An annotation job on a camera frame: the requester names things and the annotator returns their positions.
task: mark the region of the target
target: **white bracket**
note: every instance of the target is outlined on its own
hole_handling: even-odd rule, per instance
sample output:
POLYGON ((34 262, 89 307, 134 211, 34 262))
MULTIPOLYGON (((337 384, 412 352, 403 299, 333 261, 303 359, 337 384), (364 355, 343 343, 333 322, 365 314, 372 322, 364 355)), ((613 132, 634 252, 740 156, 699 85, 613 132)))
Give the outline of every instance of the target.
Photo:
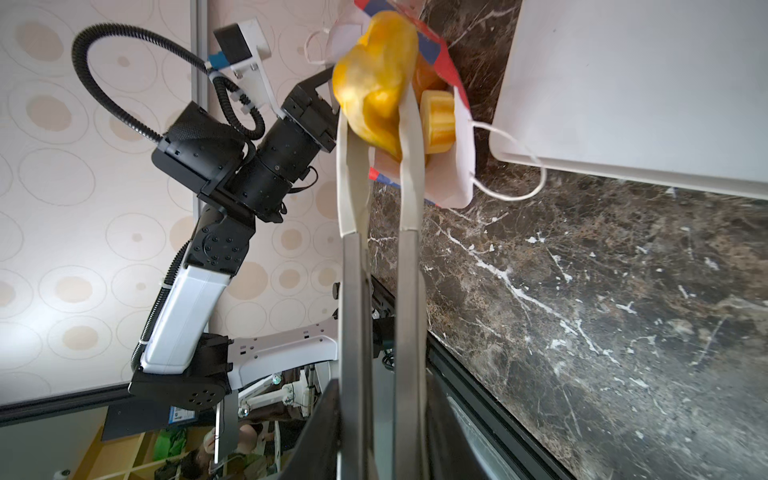
POLYGON ((270 108, 279 118, 285 118, 286 113, 277 103, 277 97, 270 84, 270 79, 266 76, 263 61, 272 56, 270 45, 266 42, 264 32, 256 18, 238 22, 240 33, 243 34, 246 45, 253 57, 246 58, 236 64, 231 65, 235 77, 240 79, 238 86, 246 92, 251 101, 260 108, 265 103, 270 104, 270 108))
POLYGON ((280 390, 268 393, 259 393, 248 397, 240 396, 240 410, 252 411, 273 403, 283 403, 285 406, 296 406, 301 409, 301 414, 308 417, 312 414, 314 403, 313 389, 306 379, 306 370, 301 370, 297 381, 283 385, 280 390))
POLYGON ((233 339, 227 358, 232 390, 275 372, 339 358, 339 322, 333 317, 287 332, 233 339))

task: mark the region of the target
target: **patterned wallpaper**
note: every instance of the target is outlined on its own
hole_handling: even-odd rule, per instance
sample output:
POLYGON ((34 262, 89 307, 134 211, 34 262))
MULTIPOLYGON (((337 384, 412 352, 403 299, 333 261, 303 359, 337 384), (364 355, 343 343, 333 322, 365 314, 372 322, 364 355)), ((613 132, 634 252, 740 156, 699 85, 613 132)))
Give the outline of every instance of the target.
MULTIPOLYGON (((319 70, 305 62, 303 44, 311 31, 333 24, 340 2, 347 3, 212 0, 210 23, 258 17, 273 53, 265 68, 282 103, 295 83, 319 70)), ((88 95, 69 51, 76 32, 105 21, 140 25, 189 47, 189 7, 186 0, 3 3, 0 404, 131 377, 131 350, 194 226, 193 195, 152 165, 151 142, 88 95)), ((310 44, 312 59, 323 57, 324 41, 318 35, 310 44)), ((109 38, 89 58, 102 88, 156 131, 190 100, 190 68, 162 49, 109 38)), ((269 127, 275 116, 266 106, 262 112, 269 127)), ((334 156, 321 153, 314 165, 318 183, 286 199, 284 223, 257 221, 211 331, 265 336, 325 319, 336 308, 334 156)))

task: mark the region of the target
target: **black cable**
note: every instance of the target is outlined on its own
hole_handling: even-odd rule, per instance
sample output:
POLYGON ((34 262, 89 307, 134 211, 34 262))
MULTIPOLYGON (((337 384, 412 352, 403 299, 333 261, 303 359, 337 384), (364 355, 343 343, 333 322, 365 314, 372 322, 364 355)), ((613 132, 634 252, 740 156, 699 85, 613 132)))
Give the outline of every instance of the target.
MULTIPOLYGON (((85 30, 78 33, 72 42, 72 65, 74 66, 74 72, 77 74, 80 82, 83 84, 88 93, 109 113, 113 114, 117 119, 125 123, 128 127, 133 128, 138 133, 144 135, 155 144, 160 143, 162 136, 156 131, 153 131, 147 125, 141 123, 133 115, 126 112, 120 105, 114 103, 109 96, 104 93, 104 90, 98 86, 98 83, 91 74, 91 69, 88 66, 88 49, 100 38, 105 37, 129 37, 138 38, 139 40, 148 41, 151 44, 164 48, 173 53, 177 57, 181 58, 188 64, 194 66, 197 70, 202 71, 204 74, 209 72, 205 68, 205 62, 197 57, 194 53, 171 41, 161 35, 154 33, 153 31, 146 30, 144 28, 135 27, 133 25, 123 25, 119 23, 100 23, 92 25, 85 30)), ((264 119, 261 117, 261 113, 254 107, 250 109, 250 116, 253 118, 256 127, 253 130, 249 130, 243 126, 240 121, 235 117, 234 109, 230 103, 228 91, 238 91, 240 88, 226 77, 218 77, 214 79, 214 88, 216 89, 216 96, 221 105, 221 111, 224 113, 224 117, 227 119, 230 125, 245 135, 249 140, 258 140, 264 135, 264 119)), ((247 95, 242 94, 239 99, 243 104, 249 104, 250 100, 247 95)))
POLYGON ((382 357, 382 365, 384 365, 384 368, 389 370, 390 372, 395 371, 395 350, 389 349, 384 352, 384 356, 382 357))
POLYGON ((310 166, 308 166, 308 168, 311 171, 315 172, 315 180, 311 184, 309 184, 309 185, 304 185, 303 187, 293 187, 293 188, 289 189, 288 190, 288 194, 289 195, 290 194, 298 194, 299 192, 303 192, 307 188, 312 187, 314 184, 316 184, 317 181, 320 179, 320 175, 317 173, 317 169, 315 167, 310 165, 310 166))
POLYGON ((165 301, 168 300, 168 295, 170 295, 170 288, 173 286, 174 281, 176 280, 176 275, 179 273, 179 269, 181 268, 181 261, 184 258, 184 253, 187 252, 187 246, 190 244, 190 242, 191 240, 187 240, 184 246, 181 247, 178 252, 176 252, 174 261, 172 261, 168 267, 168 273, 165 274, 163 286, 160 287, 160 292, 157 294, 157 298, 154 300, 154 305, 152 306, 152 310, 149 312, 149 317, 147 318, 147 322, 144 324, 144 329, 141 330, 139 343, 136 344, 136 348, 134 348, 134 352, 131 355, 131 370, 134 372, 141 362, 141 354, 143 354, 144 349, 147 348, 146 342, 149 342, 149 339, 152 337, 154 324, 157 323, 157 319, 160 318, 160 313, 163 311, 165 301))
MULTIPOLYGON (((259 140, 264 136, 266 126, 264 125, 264 119, 261 117, 261 113, 259 113, 259 110, 256 107, 252 107, 249 111, 254 124, 256 124, 256 127, 253 130, 245 128, 235 116, 235 110, 232 108, 230 97, 227 93, 227 91, 240 90, 240 87, 238 87, 235 82, 224 76, 216 77, 214 78, 214 90, 216 91, 216 97, 219 99, 219 105, 221 105, 221 112, 224 113, 224 118, 227 119, 227 122, 232 125, 235 130, 245 135, 249 140, 259 140)), ((250 100, 245 94, 242 94, 238 100, 240 100, 240 103, 243 105, 250 103, 250 100)))

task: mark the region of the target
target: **marble countertop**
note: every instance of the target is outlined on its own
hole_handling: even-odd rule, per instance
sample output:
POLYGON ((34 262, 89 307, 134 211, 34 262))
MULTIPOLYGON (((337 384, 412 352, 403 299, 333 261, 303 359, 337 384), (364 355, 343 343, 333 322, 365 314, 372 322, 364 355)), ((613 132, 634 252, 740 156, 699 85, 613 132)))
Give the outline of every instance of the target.
MULTIPOLYGON (((433 0, 490 122, 518 0, 433 0)), ((478 177, 522 194, 538 170, 478 177)), ((374 184, 373 274, 396 293, 399 190, 374 184)), ((551 172, 515 204, 425 209, 430 330, 579 479, 765 478, 768 203, 551 172)))

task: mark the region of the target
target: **yellow plush toy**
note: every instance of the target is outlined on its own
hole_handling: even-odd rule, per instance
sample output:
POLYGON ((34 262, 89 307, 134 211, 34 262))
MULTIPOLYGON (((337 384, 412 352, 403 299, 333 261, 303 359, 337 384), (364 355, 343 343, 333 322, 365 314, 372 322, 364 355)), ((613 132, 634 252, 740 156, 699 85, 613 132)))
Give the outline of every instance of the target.
POLYGON ((371 18, 368 31, 333 70, 333 93, 363 140, 402 159, 398 106, 419 55, 416 27, 396 12, 371 18))

